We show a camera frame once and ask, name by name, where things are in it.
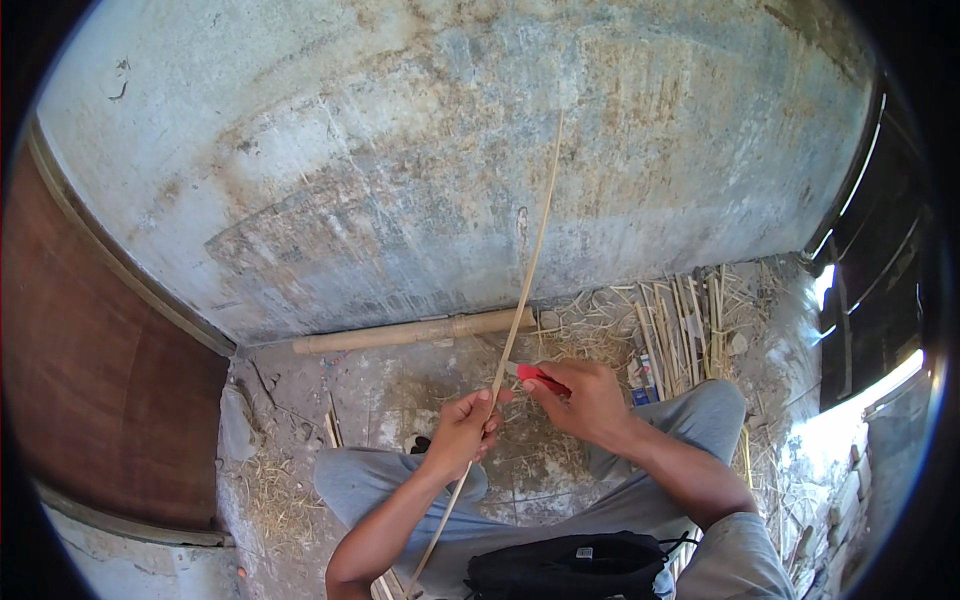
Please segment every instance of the dirt floor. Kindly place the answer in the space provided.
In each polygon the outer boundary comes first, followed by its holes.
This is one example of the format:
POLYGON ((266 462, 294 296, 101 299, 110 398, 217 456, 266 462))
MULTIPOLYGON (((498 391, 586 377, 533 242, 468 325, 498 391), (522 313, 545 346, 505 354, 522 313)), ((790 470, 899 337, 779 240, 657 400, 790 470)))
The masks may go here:
MULTIPOLYGON (((786 466, 783 460, 795 425, 819 412, 812 279, 794 255, 726 269, 733 293, 726 339, 738 331, 747 342, 725 350, 725 372, 748 402, 749 479, 791 575, 807 577, 807 567, 793 565, 794 548, 813 513, 842 483, 814 476, 803 461, 786 466), (813 480, 823 489, 810 500, 801 491, 813 480)), ((556 310, 562 324, 520 335, 512 358, 579 355, 611 365, 626 385, 636 352, 632 302, 642 298, 638 286, 620 286, 536 302, 539 310, 556 310)), ((490 334, 317 356, 297 355, 289 343, 238 353, 230 381, 250 401, 264 442, 244 463, 221 448, 218 500, 247 572, 250 598, 324 597, 325 566, 345 533, 311 483, 316 454, 329 442, 324 415, 331 401, 346 445, 401 451, 407 436, 433 430, 444 401, 490 385, 505 338, 490 334)), ((509 377, 505 383, 518 390, 515 384, 509 377)), ((551 523, 583 510, 611 487, 592 480, 581 443, 554 428, 523 393, 504 414, 501 441, 484 463, 491 482, 481 504, 486 515, 520 526, 551 523)), ((741 448, 734 468, 745 480, 746 462, 741 448)))

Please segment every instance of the drawstring bag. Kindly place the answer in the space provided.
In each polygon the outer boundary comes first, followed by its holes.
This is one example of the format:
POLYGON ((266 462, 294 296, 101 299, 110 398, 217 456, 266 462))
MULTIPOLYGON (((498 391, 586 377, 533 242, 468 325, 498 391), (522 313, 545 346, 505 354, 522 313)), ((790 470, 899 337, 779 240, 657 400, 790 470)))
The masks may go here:
POLYGON ((648 600, 656 599, 654 580, 670 552, 687 538, 657 540, 621 531, 564 536, 501 548, 470 559, 473 600, 648 600), (660 546, 675 542, 663 551, 660 546))

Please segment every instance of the hand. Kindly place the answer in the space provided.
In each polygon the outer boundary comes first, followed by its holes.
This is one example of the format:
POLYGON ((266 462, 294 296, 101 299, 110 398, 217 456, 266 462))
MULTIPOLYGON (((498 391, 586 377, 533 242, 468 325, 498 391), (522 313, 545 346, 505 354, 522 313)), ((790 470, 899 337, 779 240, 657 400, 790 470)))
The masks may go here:
MULTIPOLYGON (((512 399, 514 393, 510 390, 501 389, 497 395, 500 404, 512 399)), ((463 477, 470 461, 482 461, 496 445, 496 429, 503 424, 503 415, 496 406, 491 413, 491 403, 491 391, 478 390, 444 404, 440 425, 420 468, 437 475, 446 485, 463 477)))
POLYGON ((634 418, 609 367, 569 358, 537 367, 570 390, 569 400, 563 402, 539 381, 523 382, 523 389, 540 403, 558 429, 610 451, 633 435, 634 418))

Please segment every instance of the red utility knife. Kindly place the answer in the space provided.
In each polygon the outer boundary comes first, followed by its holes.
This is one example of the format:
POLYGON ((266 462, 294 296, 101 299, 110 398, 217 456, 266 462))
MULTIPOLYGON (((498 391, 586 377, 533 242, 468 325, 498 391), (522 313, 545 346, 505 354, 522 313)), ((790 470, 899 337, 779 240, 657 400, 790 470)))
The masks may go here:
POLYGON ((508 360, 507 372, 515 375, 520 381, 537 379, 557 396, 570 397, 570 391, 564 384, 554 381, 549 375, 536 367, 531 367, 530 365, 518 365, 517 363, 508 360))

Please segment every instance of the person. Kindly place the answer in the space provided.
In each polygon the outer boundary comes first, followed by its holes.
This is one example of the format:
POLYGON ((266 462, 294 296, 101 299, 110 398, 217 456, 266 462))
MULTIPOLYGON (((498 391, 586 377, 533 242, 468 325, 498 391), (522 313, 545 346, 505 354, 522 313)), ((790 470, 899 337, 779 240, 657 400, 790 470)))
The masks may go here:
MULTIPOLYGON (((439 525, 452 482, 467 482, 419 582, 437 598, 464 598, 471 558, 501 548, 574 534, 630 531, 657 540, 703 530, 676 582, 684 598, 793 598, 794 590, 757 513, 750 491, 730 469, 743 424, 743 396, 730 382, 709 380, 670 400, 629 409, 609 368, 578 360, 539 363, 571 392, 564 401, 542 383, 523 389, 559 429, 586 442, 591 474, 623 479, 586 510, 558 524, 515 527, 480 515, 487 490, 478 467, 503 424, 491 413, 490 390, 449 402, 425 454, 368 448, 322 452, 314 485, 349 533, 326 569, 331 600, 370 598, 372 582, 394 566, 409 579, 439 525)), ((501 390, 498 400, 513 394, 501 390)), ((674 591, 664 568, 658 597, 674 591)))

